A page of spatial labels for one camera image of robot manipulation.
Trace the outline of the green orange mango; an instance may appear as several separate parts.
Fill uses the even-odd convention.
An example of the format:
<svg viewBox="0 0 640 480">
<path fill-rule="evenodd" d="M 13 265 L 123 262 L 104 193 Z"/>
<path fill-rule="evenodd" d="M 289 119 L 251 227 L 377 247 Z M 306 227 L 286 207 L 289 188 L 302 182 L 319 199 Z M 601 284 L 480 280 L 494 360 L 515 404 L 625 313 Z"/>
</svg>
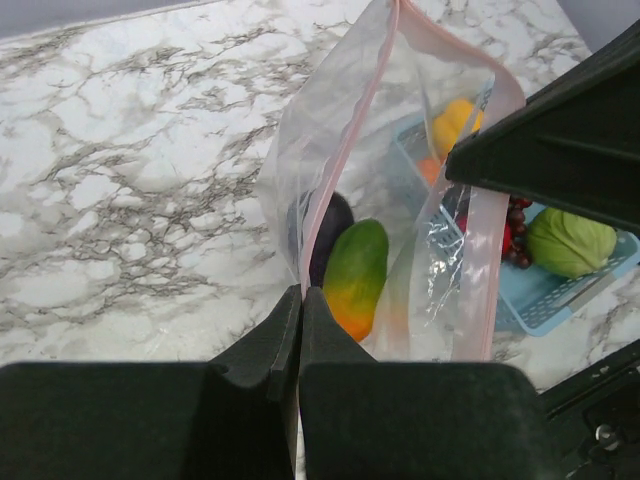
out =
<svg viewBox="0 0 640 480">
<path fill-rule="evenodd" d="M 372 331 L 388 255 L 386 230 L 369 218 L 346 229 L 329 256 L 322 287 L 325 300 L 334 320 L 357 342 Z"/>
</svg>

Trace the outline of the light blue plastic basket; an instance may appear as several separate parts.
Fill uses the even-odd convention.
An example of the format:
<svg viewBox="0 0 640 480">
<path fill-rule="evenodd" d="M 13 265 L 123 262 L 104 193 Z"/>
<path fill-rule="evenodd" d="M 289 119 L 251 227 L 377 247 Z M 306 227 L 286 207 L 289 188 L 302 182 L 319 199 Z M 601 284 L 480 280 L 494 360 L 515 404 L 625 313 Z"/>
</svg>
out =
<svg viewBox="0 0 640 480">
<path fill-rule="evenodd" d="M 417 167 L 418 161 L 435 151 L 425 122 L 419 114 L 404 118 L 389 147 L 390 189 L 414 215 L 421 212 L 431 189 Z M 417 317 L 417 326 L 410 330 L 413 335 L 429 326 L 454 326 L 464 240 L 456 219 L 467 215 L 470 195 L 467 186 L 450 187 L 437 211 L 421 221 L 424 232 L 411 232 L 390 266 L 378 312 L 386 319 L 404 322 Z M 544 336 L 638 262 L 639 240 L 626 231 L 617 231 L 615 249 L 604 268 L 576 279 L 539 266 L 520 269 L 504 262 L 495 328 Z"/>
</svg>

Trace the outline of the round purple eggplant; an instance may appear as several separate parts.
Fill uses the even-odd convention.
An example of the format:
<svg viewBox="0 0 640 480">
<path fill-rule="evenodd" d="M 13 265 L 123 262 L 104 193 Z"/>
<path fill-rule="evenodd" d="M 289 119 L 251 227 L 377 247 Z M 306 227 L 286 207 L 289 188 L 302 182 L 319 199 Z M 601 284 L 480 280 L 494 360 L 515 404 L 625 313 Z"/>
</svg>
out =
<svg viewBox="0 0 640 480">
<path fill-rule="evenodd" d="M 309 210 L 309 200 L 312 192 L 303 191 L 287 210 L 285 235 L 287 252 L 291 258 L 294 274 L 299 273 L 299 253 L 305 244 L 303 235 L 303 221 Z M 329 256 L 340 235 L 354 224 L 352 209 L 347 200 L 338 192 L 331 196 L 329 205 L 321 222 L 309 266 L 309 279 L 314 287 L 322 287 L 327 269 Z"/>
</svg>

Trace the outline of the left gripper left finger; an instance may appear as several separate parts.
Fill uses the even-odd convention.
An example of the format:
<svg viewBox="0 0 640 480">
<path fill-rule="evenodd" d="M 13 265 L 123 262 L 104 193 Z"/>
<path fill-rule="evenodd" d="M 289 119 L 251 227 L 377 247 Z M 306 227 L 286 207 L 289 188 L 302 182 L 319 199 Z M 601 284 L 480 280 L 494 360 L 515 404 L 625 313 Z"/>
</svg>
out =
<svg viewBox="0 0 640 480">
<path fill-rule="evenodd" d="M 1 370 L 5 479 L 291 479 L 302 309 L 196 362 L 22 362 Z"/>
</svg>

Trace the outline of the clear zip top bag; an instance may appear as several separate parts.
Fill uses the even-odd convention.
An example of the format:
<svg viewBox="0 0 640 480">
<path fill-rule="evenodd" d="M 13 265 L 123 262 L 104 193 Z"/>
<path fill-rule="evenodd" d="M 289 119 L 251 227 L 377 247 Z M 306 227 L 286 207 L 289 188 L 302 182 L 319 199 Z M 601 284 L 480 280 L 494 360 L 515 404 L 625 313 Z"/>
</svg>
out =
<svg viewBox="0 0 640 480">
<path fill-rule="evenodd" d="M 417 215 L 391 191 L 389 147 L 402 120 L 432 122 L 453 100 L 474 109 Z M 429 326 L 413 335 L 417 317 L 386 319 L 377 303 L 371 333 L 360 343 L 385 360 L 486 361 L 491 356 L 508 198 L 446 178 L 447 161 L 465 139 L 486 132 L 522 108 L 518 81 L 498 61 L 431 21 L 422 1 L 373 1 L 284 108 L 257 191 L 270 232 L 295 280 L 311 286 L 315 240 L 334 192 L 355 223 L 379 221 L 389 238 L 387 277 L 411 232 L 440 206 L 454 185 L 471 190 L 453 328 Z M 294 274 L 285 235 L 289 205 L 312 192 L 303 221 L 305 244 Z"/>
</svg>

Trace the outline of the dark red grapes bunch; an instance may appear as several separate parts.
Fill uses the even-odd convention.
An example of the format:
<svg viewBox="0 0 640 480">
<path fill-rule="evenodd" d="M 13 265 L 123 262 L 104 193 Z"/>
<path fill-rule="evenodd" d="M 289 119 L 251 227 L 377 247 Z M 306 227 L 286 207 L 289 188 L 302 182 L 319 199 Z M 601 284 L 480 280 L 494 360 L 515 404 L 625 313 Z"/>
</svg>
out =
<svg viewBox="0 0 640 480">
<path fill-rule="evenodd" d="M 521 197 L 511 196 L 506 214 L 505 224 L 508 223 L 512 231 L 511 248 L 505 258 L 507 262 L 520 269 L 528 269 L 532 263 L 532 256 L 527 247 L 527 224 L 525 210 L 532 202 Z"/>
</svg>

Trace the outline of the red tomato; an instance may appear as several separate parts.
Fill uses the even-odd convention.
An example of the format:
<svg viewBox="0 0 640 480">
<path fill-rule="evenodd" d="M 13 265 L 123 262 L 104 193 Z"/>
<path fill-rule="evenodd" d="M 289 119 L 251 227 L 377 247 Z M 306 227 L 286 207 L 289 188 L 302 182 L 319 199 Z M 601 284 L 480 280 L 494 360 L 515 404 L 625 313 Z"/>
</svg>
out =
<svg viewBox="0 0 640 480">
<path fill-rule="evenodd" d="M 456 219 L 456 225 L 458 226 L 461 233 L 464 234 L 466 232 L 466 227 L 467 227 L 467 217 L 466 216 L 458 217 Z M 508 223 L 506 223 L 504 225 L 504 231 L 503 231 L 502 252 L 501 252 L 502 258 L 505 258 L 507 256 L 511 248 L 511 242 L 512 242 L 511 227 L 509 226 Z"/>
</svg>

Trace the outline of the yellow bell pepper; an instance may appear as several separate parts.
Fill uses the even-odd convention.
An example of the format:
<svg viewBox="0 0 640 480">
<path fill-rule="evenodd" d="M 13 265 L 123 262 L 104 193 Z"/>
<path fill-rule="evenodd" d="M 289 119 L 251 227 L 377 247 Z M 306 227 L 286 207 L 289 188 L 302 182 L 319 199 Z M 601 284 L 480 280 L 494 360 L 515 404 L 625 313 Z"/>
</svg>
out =
<svg viewBox="0 0 640 480">
<path fill-rule="evenodd" d="M 474 105 L 468 99 L 458 98 L 451 101 L 433 120 L 433 142 L 441 159 L 444 159 L 452 150 L 473 109 Z"/>
</svg>

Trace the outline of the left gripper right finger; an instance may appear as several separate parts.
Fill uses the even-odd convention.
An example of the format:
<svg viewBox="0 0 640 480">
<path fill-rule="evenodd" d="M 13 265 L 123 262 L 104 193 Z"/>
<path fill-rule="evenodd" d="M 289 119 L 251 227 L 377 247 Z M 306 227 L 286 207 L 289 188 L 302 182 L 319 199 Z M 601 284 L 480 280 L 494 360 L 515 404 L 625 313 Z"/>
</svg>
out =
<svg viewBox="0 0 640 480">
<path fill-rule="evenodd" d="M 526 375 L 492 362 L 380 362 L 304 300 L 299 404 L 310 479 L 551 479 Z"/>
</svg>

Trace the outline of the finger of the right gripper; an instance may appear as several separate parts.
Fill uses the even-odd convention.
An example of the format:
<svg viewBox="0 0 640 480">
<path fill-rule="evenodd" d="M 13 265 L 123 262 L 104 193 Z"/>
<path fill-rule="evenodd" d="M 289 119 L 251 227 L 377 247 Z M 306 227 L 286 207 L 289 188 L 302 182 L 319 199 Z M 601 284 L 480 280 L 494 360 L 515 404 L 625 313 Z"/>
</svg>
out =
<svg viewBox="0 0 640 480">
<path fill-rule="evenodd" d="M 639 231 L 639 26 L 455 147 L 447 179 Z"/>
</svg>

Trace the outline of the green cabbage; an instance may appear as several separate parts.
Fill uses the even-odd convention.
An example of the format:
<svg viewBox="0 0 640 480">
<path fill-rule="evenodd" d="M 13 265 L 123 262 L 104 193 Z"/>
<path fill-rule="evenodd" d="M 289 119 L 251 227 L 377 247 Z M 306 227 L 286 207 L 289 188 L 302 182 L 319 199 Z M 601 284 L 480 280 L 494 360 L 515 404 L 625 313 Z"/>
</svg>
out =
<svg viewBox="0 0 640 480">
<path fill-rule="evenodd" d="M 611 226 L 552 207 L 529 224 L 533 262 L 555 275 L 576 279 L 604 268 L 617 243 Z"/>
</svg>

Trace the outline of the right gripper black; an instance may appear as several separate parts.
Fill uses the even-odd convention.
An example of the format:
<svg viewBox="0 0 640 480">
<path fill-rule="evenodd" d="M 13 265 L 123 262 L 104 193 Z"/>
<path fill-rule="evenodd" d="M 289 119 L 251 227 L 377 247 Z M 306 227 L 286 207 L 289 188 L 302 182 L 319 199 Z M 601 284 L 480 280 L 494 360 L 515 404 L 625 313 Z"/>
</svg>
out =
<svg viewBox="0 0 640 480">
<path fill-rule="evenodd" d="M 566 479 L 639 480 L 639 342 L 540 395 Z"/>
</svg>

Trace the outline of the small orange fruit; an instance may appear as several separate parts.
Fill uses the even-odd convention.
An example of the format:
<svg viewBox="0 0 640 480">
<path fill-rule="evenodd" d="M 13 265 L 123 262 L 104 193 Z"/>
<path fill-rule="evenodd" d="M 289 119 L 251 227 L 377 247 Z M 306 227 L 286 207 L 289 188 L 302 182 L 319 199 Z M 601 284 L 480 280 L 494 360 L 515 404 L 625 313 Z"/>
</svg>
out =
<svg viewBox="0 0 640 480">
<path fill-rule="evenodd" d="M 417 162 L 417 167 L 429 186 L 432 186 L 437 181 L 442 164 L 441 162 L 432 157 L 426 157 Z"/>
</svg>

